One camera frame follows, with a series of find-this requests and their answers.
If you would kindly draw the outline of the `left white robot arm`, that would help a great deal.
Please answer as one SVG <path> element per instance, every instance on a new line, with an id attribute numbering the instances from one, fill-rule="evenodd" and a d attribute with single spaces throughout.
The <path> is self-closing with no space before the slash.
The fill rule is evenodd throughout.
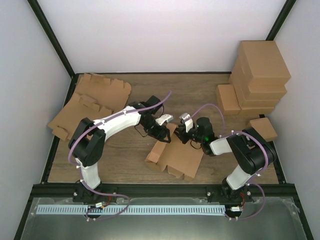
<path id="1" fill-rule="evenodd" d="M 85 187 L 84 195 L 89 201 L 97 202 L 102 196 L 99 187 L 98 161 L 102 157 L 105 142 L 113 135 L 129 127 L 141 125 L 146 135 L 163 143 L 171 142 L 170 130 L 166 124 L 174 117 L 156 112 L 164 107 L 166 100 L 151 96 L 147 101 L 132 102 L 124 109 L 96 120 L 83 118 L 68 143 L 68 161 L 80 169 L 80 182 Z"/>

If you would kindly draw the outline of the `cardboard box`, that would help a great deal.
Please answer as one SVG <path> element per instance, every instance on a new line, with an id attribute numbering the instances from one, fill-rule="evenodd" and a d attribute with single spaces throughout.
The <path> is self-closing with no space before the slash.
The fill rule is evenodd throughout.
<path id="1" fill-rule="evenodd" d="M 203 151 L 198 143 L 195 147 L 190 142 L 183 144 L 174 134 L 176 125 L 169 123 L 166 126 L 170 131 L 170 143 L 157 141 L 145 159 L 146 165 L 153 171 L 167 171 L 169 174 L 186 181 L 195 178 Z"/>

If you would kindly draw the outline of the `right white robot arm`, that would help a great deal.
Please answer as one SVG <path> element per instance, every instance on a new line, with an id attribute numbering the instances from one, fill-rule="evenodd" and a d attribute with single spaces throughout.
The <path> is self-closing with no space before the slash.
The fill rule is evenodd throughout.
<path id="1" fill-rule="evenodd" d="M 277 159 L 275 148 L 253 127 L 218 137 L 207 117 L 200 117 L 193 123 L 191 116 L 184 113 L 179 120 L 174 134 L 183 144 L 188 141 L 200 144 L 203 153 L 211 157 L 226 153 L 234 155 L 237 166 L 223 179 L 221 187 L 221 195 L 229 202 L 236 200 L 250 179 Z"/>

